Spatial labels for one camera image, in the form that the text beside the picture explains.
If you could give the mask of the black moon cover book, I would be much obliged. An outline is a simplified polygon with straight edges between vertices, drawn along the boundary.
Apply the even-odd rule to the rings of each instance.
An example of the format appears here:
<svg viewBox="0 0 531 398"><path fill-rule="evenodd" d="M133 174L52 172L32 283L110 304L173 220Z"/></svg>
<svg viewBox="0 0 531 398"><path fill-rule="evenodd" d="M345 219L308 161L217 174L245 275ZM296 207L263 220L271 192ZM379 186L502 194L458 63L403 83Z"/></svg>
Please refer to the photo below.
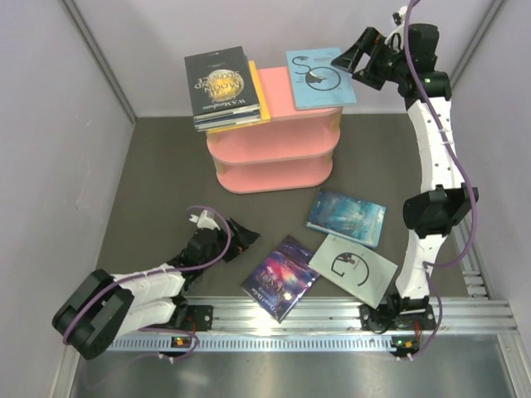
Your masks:
<svg viewBox="0 0 531 398"><path fill-rule="evenodd" d="M241 46L184 58L195 120L258 112L260 102Z"/></svg>

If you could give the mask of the navy blue book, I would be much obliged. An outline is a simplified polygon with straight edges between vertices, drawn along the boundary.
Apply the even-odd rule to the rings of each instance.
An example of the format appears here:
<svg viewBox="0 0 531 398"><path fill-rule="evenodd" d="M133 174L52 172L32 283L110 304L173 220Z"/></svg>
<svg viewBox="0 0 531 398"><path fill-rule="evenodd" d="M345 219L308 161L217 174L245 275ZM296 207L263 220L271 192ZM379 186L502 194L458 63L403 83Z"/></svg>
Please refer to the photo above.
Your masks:
<svg viewBox="0 0 531 398"><path fill-rule="evenodd" d="M205 131L236 124L254 122L260 119L261 107L257 104L240 107L237 109L224 110L215 114L207 114L204 116L195 117L193 120L193 125L198 131Z"/></svg>

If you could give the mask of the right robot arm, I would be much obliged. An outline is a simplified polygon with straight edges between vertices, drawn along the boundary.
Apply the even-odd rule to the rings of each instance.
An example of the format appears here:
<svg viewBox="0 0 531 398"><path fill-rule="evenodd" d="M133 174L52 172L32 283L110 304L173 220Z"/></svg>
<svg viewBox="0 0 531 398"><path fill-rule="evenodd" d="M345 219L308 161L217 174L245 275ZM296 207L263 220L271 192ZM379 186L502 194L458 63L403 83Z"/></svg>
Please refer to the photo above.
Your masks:
<svg viewBox="0 0 531 398"><path fill-rule="evenodd" d="M447 73L436 69L438 41L439 30L431 24L398 23L388 36L368 27L331 62L375 90L387 82L397 84L421 161L421 191L402 208L409 236L396 289L376 308L362 307L363 329L371 332L436 326L428 298L431 272L452 228L479 199L455 162L451 83Z"/></svg>

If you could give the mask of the light blue cat book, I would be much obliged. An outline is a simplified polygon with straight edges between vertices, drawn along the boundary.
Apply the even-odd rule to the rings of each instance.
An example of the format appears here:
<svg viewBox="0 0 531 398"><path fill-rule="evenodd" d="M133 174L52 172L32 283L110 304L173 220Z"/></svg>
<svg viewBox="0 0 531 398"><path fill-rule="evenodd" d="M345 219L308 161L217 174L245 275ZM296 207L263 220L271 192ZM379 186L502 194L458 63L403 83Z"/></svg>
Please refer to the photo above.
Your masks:
<svg viewBox="0 0 531 398"><path fill-rule="evenodd" d="M340 54L338 47L286 52L297 110L338 108L357 103L350 75L331 65Z"/></svg>

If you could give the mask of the yellow book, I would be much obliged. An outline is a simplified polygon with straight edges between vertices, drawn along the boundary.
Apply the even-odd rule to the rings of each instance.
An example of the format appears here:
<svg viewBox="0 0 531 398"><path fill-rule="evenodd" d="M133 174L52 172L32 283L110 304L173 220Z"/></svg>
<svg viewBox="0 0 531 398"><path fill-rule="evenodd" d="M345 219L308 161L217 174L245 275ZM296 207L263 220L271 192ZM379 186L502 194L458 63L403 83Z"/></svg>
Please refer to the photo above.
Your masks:
<svg viewBox="0 0 531 398"><path fill-rule="evenodd" d="M256 63L254 61L248 61L248 64L249 64L249 68L251 72L252 81L256 89L257 96L258 96L258 100L260 101L260 106L261 106L260 107L260 118L258 120L254 120L251 122L246 122L246 123L238 122L236 124L228 125L225 127L209 129L207 131L207 134L215 134L215 133L220 133L220 132L224 132L224 131L231 130L231 129L240 129L244 127L249 127L249 126L258 125L258 124L265 124L265 123L270 122L270 119L271 119L270 111L266 103L266 96L262 88L261 80L258 74L258 70L256 68Z"/></svg>

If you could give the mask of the teal ocean cover book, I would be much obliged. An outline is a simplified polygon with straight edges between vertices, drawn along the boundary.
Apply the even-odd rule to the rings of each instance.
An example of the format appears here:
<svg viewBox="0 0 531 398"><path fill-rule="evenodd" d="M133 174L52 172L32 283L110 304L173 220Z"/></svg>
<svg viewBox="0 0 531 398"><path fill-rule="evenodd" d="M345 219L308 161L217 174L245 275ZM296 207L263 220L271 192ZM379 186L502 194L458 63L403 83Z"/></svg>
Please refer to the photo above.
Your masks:
<svg viewBox="0 0 531 398"><path fill-rule="evenodd" d="M374 249L380 241L386 211L385 206L321 188L306 226Z"/></svg>

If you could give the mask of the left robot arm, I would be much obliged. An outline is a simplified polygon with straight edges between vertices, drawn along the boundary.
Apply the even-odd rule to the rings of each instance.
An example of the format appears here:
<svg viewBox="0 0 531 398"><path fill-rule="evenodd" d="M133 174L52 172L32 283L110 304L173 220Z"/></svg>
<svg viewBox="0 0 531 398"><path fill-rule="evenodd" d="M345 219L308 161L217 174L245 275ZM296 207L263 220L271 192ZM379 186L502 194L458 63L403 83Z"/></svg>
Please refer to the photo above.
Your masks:
<svg viewBox="0 0 531 398"><path fill-rule="evenodd" d="M217 221L208 209L190 216L196 230L186 246L162 265L132 274L90 273L54 315L63 342L91 360L118 337L145 328L195 330L186 293L214 264L248 250L260 234L232 218Z"/></svg>

